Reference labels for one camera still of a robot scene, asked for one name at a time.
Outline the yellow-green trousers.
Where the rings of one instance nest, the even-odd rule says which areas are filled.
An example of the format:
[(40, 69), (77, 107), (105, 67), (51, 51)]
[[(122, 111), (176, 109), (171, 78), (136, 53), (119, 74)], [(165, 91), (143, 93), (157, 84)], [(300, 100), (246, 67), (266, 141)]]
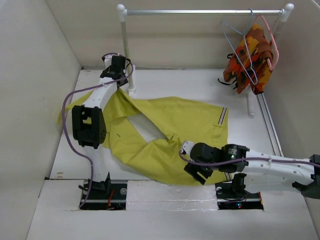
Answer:
[[(183, 142), (221, 148), (228, 140), (229, 110), (205, 102), (176, 96), (133, 99), (119, 89), (102, 112), (107, 131), (104, 148), (123, 164), (163, 184), (198, 185), (179, 156)], [(129, 122), (136, 115), (150, 120), (164, 138), (146, 141)]]

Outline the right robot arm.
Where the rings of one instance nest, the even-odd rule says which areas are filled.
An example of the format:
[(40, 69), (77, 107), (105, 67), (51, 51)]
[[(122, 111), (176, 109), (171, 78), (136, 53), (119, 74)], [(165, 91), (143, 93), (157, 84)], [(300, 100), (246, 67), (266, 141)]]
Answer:
[(320, 198), (320, 156), (288, 158), (254, 151), (243, 145), (221, 148), (185, 141), (178, 152), (187, 164), (184, 170), (204, 185), (214, 171), (231, 175), (227, 189), (218, 194), (244, 199), (263, 191), (290, 191), (311, 199)]

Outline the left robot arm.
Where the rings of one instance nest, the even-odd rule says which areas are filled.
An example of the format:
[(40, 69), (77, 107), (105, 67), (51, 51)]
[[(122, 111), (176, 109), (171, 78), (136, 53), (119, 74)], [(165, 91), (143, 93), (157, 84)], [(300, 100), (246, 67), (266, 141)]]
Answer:
[(103, 56), (102, 60), (106, 69), (99, 77), (101, 86), (93, 90), (84, 103), (72, 108), (72, 134), (92, 161), (93, 176), (88, 181), (91, 190), (104, 199), (111, 194), (112, 189), (103, 153), (103, 143), (107, 136), (103, 110), (117, 90), (115, 80), (125, 76), (126, 58), (120, 54), (109, 54)]

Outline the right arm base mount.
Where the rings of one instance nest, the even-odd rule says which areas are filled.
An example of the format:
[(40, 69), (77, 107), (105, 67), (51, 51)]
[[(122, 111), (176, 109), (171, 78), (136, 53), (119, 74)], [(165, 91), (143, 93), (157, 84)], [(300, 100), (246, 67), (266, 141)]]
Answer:
[(236, 194), (232, 190), (231, 182), (222, 182), (215, 185), (215, 194), (218, 210), (263, 210), (260, 193)]

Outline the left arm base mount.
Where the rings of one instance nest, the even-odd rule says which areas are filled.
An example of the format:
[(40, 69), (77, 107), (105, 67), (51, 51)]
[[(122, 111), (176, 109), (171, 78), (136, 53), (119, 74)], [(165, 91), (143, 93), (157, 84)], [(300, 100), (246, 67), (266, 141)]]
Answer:
[(122, 211), (127, 203), (127, 181), (111, 181), (107, 193), (98, 193), (91, 190), (87, 201), (81, 210), (88, 211)]

